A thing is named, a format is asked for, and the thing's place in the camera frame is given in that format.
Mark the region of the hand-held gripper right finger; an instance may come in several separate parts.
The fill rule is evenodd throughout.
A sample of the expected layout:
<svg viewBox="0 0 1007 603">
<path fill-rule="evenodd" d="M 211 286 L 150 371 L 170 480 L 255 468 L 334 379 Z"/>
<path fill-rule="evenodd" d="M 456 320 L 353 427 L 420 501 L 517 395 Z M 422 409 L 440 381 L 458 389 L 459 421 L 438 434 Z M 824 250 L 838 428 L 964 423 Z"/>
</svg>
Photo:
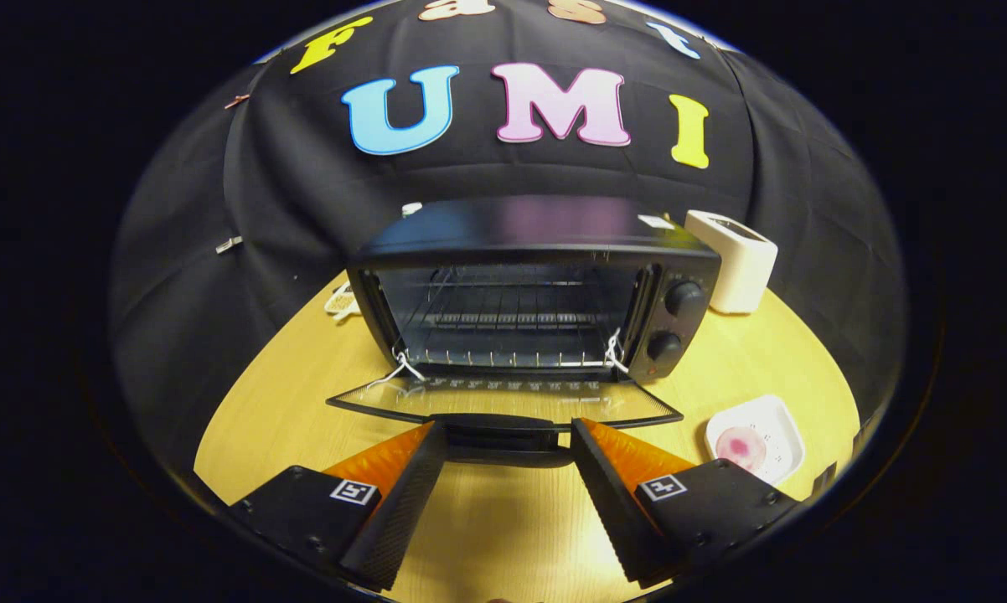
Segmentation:
<svg viewBox="0 0 1007 603">
<path fill-rule="evenodd" d="M 586 417 L 570 450 L 623 575 L 642 587 L 729 564 L 798 507 L 732 461 L 687 461 Z"/>
</svg>

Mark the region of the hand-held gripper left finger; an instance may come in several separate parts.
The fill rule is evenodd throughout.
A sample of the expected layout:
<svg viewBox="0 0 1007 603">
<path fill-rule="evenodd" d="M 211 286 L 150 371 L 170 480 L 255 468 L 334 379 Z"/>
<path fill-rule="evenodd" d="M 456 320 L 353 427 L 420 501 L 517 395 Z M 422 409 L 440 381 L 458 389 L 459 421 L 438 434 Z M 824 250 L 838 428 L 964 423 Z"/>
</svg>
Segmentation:
<svg viewBox="0 0 1007 603">
<path fill-rule="evenodd" d="M 289 466 L 230 514 L 306 568 L 389 590 L 446 455 L 445 427 L 428 421 L 324 471 Z"/>
</svg>

